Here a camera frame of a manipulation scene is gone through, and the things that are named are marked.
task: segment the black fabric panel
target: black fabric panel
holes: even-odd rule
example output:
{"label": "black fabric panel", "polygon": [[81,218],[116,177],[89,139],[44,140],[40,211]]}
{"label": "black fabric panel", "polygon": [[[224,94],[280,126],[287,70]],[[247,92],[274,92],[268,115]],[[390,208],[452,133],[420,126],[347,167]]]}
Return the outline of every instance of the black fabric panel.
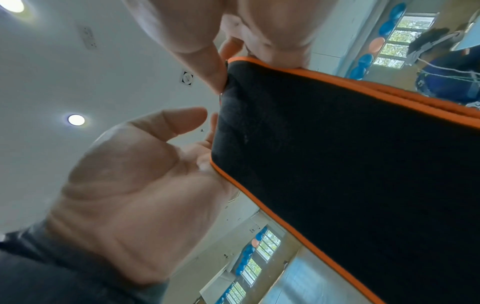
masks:
{"label": "black fabric panel", "polygon": [[233,62],[212,160],[388,304],[480,298],[480,132]]}

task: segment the window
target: window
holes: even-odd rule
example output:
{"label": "window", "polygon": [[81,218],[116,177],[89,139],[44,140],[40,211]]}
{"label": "window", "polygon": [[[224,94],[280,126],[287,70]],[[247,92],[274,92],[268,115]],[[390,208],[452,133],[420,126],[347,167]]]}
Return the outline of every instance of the window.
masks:
{"label": "window", "polygon": [[401,69],[404,66],[409,44],[428,30],[436,14],[408,14],[400,19],[380,50],[374,65]]}
{"label": "window", "polygon": [[245,280],[252,286],[259,276],[262,269],[260,266],[255,263],[253,259],[250,259],[246,264],[245,270],[241,273]]}
{"label": "window", "polygon": [[269,230],[266,232],[256,250],[266,261],[268,261],[278,246],[280,246],[279,238]]}
{"label": "window", "polygon": [[226,295],[226,299],[230,304],[240,304],[246,294],[247,292],[240,286],[240,284],[235,282],[230,292]]}

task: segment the finger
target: finger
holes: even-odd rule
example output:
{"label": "finger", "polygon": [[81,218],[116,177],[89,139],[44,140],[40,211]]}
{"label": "finger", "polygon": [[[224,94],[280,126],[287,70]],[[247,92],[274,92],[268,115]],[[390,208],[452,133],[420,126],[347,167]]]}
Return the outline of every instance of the finger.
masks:
{"label": "finger", "polygon": [[162,141],[168,141],[198,128],[207,116],[207,110],[201,107],[169,109],[140,117],[130,123]]}
{"label": "finger", "polygon": [[218,121],[219,121],[219,114],[215,112],[210,117],[210,131],[205,137],[205,141],[209,143],[210,147],[214,142],[215,130],[217,129]]}

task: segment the palm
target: palm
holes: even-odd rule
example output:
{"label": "palm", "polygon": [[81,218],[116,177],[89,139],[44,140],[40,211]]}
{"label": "palm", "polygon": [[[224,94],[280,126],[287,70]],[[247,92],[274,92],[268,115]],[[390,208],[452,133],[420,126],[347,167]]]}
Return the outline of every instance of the palm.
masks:
{"label": "palm", "polygon": [[[204,110],[190,112],[177,122],[156,125],[150,116],[103,134],[71,172],[51,225],[68,226],[73,236],[64,236],[135,281],[168,278],[235,190],[210,167],[213,132],[184,148],[167,143],[206,118]],[[216,122],[214,115],[213,130]]]}

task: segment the recessed light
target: recessed light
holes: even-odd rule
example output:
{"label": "recessed light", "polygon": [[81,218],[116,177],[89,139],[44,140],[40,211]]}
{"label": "recessed light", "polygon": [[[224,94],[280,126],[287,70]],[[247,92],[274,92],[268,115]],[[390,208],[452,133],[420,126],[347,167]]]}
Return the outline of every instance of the recessed light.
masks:
{"label": "recessed light", "polygon": [[22,0],[0,0],[0,6],[13,13],[21,13],[25,10]]}
{"label": "recessed light", "polygon": [[85,123],[85,118],[82,115],[73,114],[68,117],[68,122],[74,126],[81,126]]}

